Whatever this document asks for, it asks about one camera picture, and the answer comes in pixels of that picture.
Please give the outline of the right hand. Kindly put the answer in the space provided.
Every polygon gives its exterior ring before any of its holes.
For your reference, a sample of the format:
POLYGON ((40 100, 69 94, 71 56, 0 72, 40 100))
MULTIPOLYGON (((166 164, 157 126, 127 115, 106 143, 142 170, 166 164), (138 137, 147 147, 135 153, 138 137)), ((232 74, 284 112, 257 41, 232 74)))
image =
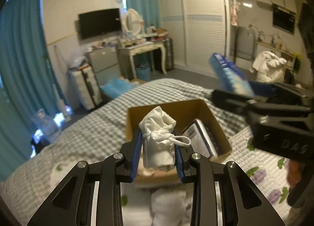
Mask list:
POLYGON ((295 188, 297 184, 302 180, 302 172, 304 163, 300 163, 294 160, 290 160, 288 164, 287 182, 290 188, 295 188))

